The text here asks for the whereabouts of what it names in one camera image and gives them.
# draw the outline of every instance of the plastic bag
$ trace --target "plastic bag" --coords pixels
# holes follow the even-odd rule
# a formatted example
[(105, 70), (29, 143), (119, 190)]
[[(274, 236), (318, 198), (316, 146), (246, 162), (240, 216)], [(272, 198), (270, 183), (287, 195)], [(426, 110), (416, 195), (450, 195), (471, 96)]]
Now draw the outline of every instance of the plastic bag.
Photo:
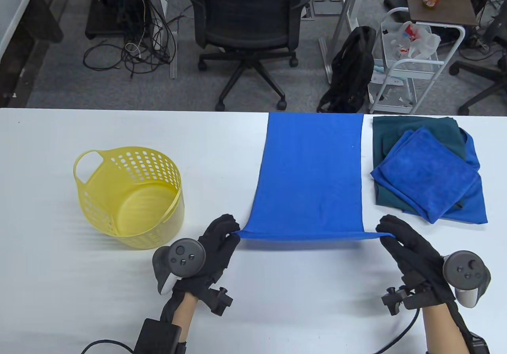
[(411, 21), (399, 29), (396, 39), (391, 41), (398, 59), (429, 59), (440, 44), (440, 36), (428, 32), (425, 26)]

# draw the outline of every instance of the chair base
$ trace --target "chair base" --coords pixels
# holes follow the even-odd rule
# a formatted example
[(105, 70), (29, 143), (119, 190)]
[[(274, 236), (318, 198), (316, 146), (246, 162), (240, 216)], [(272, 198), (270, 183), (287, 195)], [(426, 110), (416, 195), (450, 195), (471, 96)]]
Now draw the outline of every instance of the chair base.
[(482, 99), (485, 99), (489, 95), (493, 95), (500, 90), (507, 91), (507, 64), (505, 62), (505, 56), (498, 60), (498, 66), (501, 71), (483, 68), (463, 61), (456, 61), (449, 66), (449, 74), (452, 76), (457, 75), (460, 69), (463, 69), (469, 73), (473, 73), (494, 82), (491, 86), (489, 86), (489, 88), (483, 90), (475, 97), (470, 98), (467, 102), (461, 105), (460, 108), (458, 108), (458, 115), (469, 115), (470, 106), (473, 106)]
[(227, 94), (231, 91), (234, 84), (239, 80), (241, 74), (246, 69), (254, 68), (262, 78), (276, 91), (280, 96), (276, 108), (277, 110), (284, 111), (287, 108), (287, 102), (284, 91), (280, 88), (279, 84), (274, 80), (273, 77), (268, 73), (268, 70), (261, 64), (261, 59), (280, 59), (290, 57), (289, 65), (296, 67), (298, 62), (295, 57), (295, 52), (242, 52), (242, 51), (226, 51), (225, 53), (207, 53), (199, 55), (199, 62), (197, 64), (200, 71), (206, 70), (208, 67), (204, 61), (239, 61), (239, 65), (234, 71), (232, 77), (227, 82), (225, 88), (223, 88), (219, 101), (215, 106), (215, 111), (225, 111), (225, 104), (223, 100)]

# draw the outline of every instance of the chair leg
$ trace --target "chair leg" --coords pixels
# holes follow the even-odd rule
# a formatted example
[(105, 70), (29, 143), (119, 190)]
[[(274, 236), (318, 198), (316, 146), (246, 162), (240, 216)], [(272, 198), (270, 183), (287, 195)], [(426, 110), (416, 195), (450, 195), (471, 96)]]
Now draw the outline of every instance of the chair leg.
[(260, 62), (254, 62), (252, 63), (252, 67), (257, 70), (257, 72), (261, 75), (261, 77), (264, 78), (264, 80), (277, 92), (278, 95), (280, 95), (281, 99), (285, 99), (285, 93), (281, 89), (281, 87), (278, 85), (278, 83), (274, 80), (273, 77), (268, 73), (268, 70), (260, 63)]
[(280, 95), (280, 101), (278, 101), (276, 108), (280, 111), (284, 111), (287, 108), (287, 102), (285, 100), (285, 93), (274, 80), (273, 77), (268, 73), (268, 70), (259, 62), (253, 62), (252, 67), (264, 78), (264, 80)]
[(506, 89), (507, 83), (505, 81), (500, 81), (492, 86), (489, 86), (486, 90), (480, 92), (475, 97), (470, 98), (466, 103), (464, 103), (460, 108), (458, 108), (458, 115), (468, 115), (469, 114), (469, 107), (473, 106), (477, 102), (481, 101), (482, 99), (488, 97), (489, 95), (493, 95), (498, 90)]
[(286, 57), (295, 57), (295, 52), (265, 52), (255, 56), (256, 59), (284, 59)]
[(493, 70), (493, 69), (488, 69), (488, 68), (483, 68), (481, 66), (477, 66), (477, 65), (474, 65), (474, 64), (469, 64), (469, 63), (466, 63), (466, 62), (463, 62), (463, 61), (456, 61), (454, 62), (452, 65), (452, 68), (449, 68), (449, 72), (451, 73), (451, 71), (456, 70), (456, 69), (463, 69), (469, 73), (473, 73), (473, 74), (476, 74), (480, 77), (483, 77), (483, 78), (486, 78), (486, 79), (489, 79), (491, 81), (498, 81), (502, 78), (502, 73), (499, 72), (498, 70)]
[(244, 63), (244, 61), (240, 62), (238, 67), (234, 71), (234, 74), (232, 75), (232, 77), (230, 77), (229, 82), (227, 82), (227, 85), (225, 86), (225, 88), (223, 88), (219, 96), (219, 101), (215, 106), (216, 111), (225, 111), (225, 105), (223, 104), (223, 100), (225, 99), (227, 94), (231, 91), (234, 84), (238, 81), (239, 77), (241, 77), (241, 74), (243, 74), (245, 69), (246, 64)]
[(199, 61), (204, 60), (211, 61), (237, 61), (241, 60), (241, 56), (238, 56), (236, 52), (220, 52), (220, 53), (205, 53), (203, 55), (199, 55)]

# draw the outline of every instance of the black chair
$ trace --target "black chair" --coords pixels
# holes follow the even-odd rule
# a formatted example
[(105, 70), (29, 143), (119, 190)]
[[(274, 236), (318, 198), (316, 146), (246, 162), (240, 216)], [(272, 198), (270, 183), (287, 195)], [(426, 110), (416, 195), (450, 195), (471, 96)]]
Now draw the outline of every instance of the black chair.
[[(285, 93), (261, 64), (261, 59), (290, 57), (297, 66), (294, 50), (299, 44), (301, 10), (310, 0), (190, 0), (194, 7), (195, 41), (201, 48), (211, 44), (225, 53), (199, 55), (204, 61), (239, 61), (236, 71), (219, 96), (216, 111), (224, 111), (228, 92), (247, 68), (254, 68), (280, 95), (277, 109), (285, 110)], [(288, 48), (287, 52), (273, 51)]]
[(460, 69), (467, 72), (478, 75), (482, 78), (493, 81), (493, 84), (489, 88), (483, 90), (475, 97), (470, 98), (464, 104), (458, 108), (458, 115), (469, 115), (470, 106), (473, 106), (477, 102), (498, 93), (500, 90), (507, 91), (507, 57), (505, 56), (505, 49), (507, 49), (507, 29), (505, 27), (507, 23), (507, 3), (504, 1), (500, 7), (498, 15), (494, 21), (489, 24), (481, 40), (484, 44), (492, 46), (493, 42), (498, 43), (502, 49), (502, 57), (498, 60), (497, 66), (500, 70), (493, 70), (489, 68), (483, 68), (478, 65), (470, 64), (465, 61), (455, 61), (449, 66), (449, 74), (455, 76), (459, 73)]

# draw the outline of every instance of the basket hole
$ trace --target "basket hole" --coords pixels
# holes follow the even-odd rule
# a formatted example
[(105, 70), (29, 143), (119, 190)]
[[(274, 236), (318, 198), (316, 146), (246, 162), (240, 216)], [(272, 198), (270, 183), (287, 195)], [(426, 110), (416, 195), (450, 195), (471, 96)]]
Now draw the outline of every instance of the basket hole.
[(86, 184), (88, 180), (90, 180), (92, 174), (103, 162), (104, 159), (98, 153), (87, 153), (78, 162), (78, 166), (76, 168), (76, 177), (81, 180), (81, 182)]

